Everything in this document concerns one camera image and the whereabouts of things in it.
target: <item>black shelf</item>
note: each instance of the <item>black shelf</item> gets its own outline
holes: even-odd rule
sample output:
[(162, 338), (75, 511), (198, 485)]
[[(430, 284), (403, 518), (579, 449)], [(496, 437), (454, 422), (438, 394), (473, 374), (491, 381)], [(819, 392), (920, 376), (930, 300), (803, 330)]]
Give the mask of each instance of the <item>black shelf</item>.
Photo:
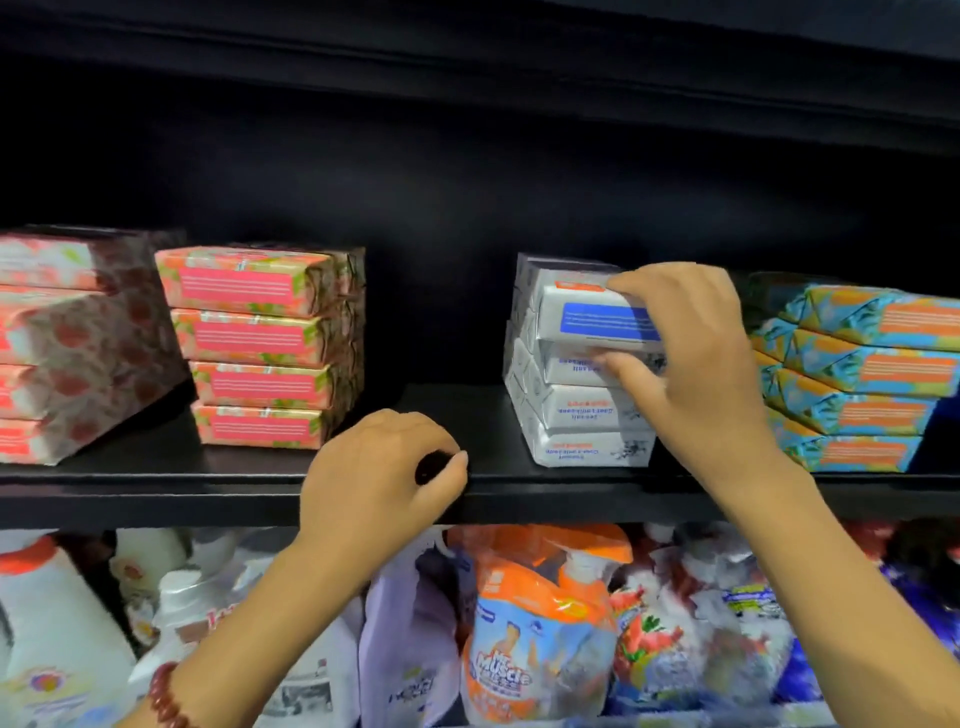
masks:
[[(203, 447), (186, 410), (191, 396), (187, 389), (174, 393), (56, 468), (0, 466), (0, 528), (295, 525), (313, 453)], [(467, 492), (442, 522), (720, 516), (660, 446), (646, 470), (537, 466), (502, 386), (410, 385), (395, 407), (426, 413), (470, 453)], [(936, 457), (954, 437), (931, 433), (915, 473), (817, 479), (842, 517), (960, 515), (960, 474), (944, 472)]]
[(957, 63), (549, 3), (0, 0), (0, 50), (581, 120), (960, 154)]

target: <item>bracelet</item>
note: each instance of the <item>bracelet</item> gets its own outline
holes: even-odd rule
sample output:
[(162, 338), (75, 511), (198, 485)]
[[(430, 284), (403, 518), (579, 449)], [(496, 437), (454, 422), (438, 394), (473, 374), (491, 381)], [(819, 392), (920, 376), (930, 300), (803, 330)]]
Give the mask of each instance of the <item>bracelet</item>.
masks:
[(170, 694), (170, 676), (176, 666), (177, 663), (166, 663), (156, 669), (147, 699), (151, 710), (156, 713), (156, 722), (162, 728), (196, 728), (187, 716), (180, 714), (180, 704), (175, 703)]

